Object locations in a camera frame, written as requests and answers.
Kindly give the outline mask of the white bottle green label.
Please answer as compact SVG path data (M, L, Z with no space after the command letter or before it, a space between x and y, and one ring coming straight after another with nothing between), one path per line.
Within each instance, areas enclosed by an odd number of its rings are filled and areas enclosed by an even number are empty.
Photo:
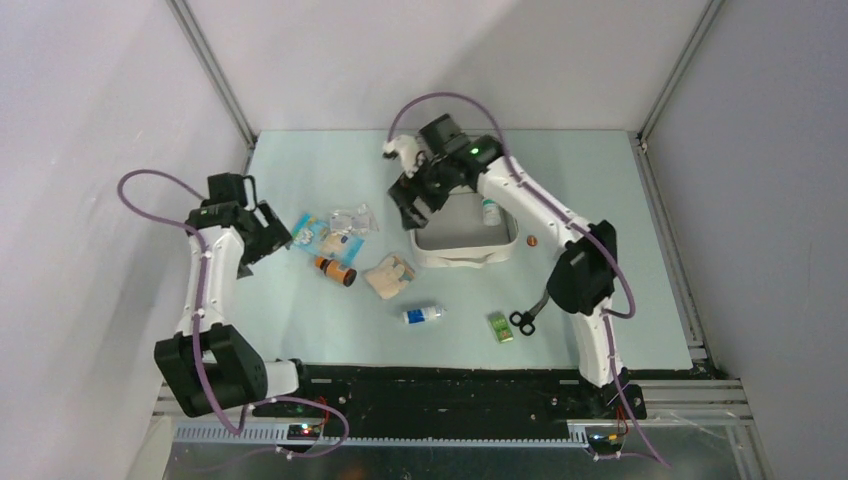
M500 208L494 200L484 198L482 201L483 224L495 227L502 223Z

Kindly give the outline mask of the blue white bandage roll packet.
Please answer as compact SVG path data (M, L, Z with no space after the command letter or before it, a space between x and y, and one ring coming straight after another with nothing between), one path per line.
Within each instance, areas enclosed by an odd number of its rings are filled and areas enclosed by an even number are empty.
M432 305L407 310L402 314L403 321L408 325L416 325L425 322L439 320L443 317L445 308L440 305Z

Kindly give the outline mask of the white medicine kit case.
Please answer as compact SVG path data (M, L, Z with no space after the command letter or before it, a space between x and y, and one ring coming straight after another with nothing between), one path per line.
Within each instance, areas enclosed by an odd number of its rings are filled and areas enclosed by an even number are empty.
M426 268L482 268L509 260L518 243L518 223L497 207L500 223L486 225L484 203L467 187L453 190L425 228L409 232L414 261Z

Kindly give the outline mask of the bag of latex gloves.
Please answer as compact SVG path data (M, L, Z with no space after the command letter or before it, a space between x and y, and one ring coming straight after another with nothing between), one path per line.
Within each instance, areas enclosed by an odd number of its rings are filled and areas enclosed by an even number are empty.
M397 254L387 255L377 266L365 273L366 282L382 300L397 296L415 278L414 268Z

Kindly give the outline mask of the blue cotton swab packet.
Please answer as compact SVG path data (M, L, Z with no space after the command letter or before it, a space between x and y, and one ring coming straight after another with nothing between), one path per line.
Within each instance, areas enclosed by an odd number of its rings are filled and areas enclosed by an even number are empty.
M293 245L310 255L335 259L351 265L364 245L364 239L333 231L329 224L311 214L300 217L292 230Z

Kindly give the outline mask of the brown medicine bottle orange cap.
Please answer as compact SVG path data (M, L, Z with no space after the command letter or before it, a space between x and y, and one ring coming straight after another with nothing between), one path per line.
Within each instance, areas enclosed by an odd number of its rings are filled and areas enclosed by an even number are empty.
M357 271L355 269L344 265L336 259L316 257L314 265L326 278L344 287L350 287L357 277Z

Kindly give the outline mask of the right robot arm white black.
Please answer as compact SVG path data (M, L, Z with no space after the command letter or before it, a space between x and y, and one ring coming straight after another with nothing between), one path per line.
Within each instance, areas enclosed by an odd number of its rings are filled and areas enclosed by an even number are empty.
M576 321L578 369L589 383L581 392L583 408L596 418L616 411L622 395L614 383L624 367L610 324L615 287L621 285L628 299L625 317L634 314L635 301L618 264L615 227L567 208L526 172L503 139L471 137L448 114L415 135L390 134L382 154L402 168L388 195L405 230L445 241L450 202L474 192L552 247L555 263L543 298Z

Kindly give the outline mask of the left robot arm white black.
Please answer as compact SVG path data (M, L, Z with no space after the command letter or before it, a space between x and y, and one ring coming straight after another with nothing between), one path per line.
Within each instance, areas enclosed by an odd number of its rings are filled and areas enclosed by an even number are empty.
M253 176L217 174L207 185L208 198L186 220L191 271L184 312L176 333L156 343L154 361L189 418L276 399L290 415L304 416L316 390L301 380L300 361L264 360L230 317L236 282L289 248L292 235L258 199Z

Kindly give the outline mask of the small green box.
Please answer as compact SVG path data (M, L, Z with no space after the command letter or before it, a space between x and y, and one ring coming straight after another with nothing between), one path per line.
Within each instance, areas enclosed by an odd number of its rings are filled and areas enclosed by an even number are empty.
M514 340L511 324L502 313L493 313L488 316L488 322L493 330L496 341L504 344Z

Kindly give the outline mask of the clear bag of pads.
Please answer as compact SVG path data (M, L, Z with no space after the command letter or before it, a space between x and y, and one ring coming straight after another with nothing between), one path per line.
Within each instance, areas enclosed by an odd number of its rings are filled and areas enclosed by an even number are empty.
M365 236L379 230L372 209L363 203L353 209L334 210L329 215L329 227L334 233Z

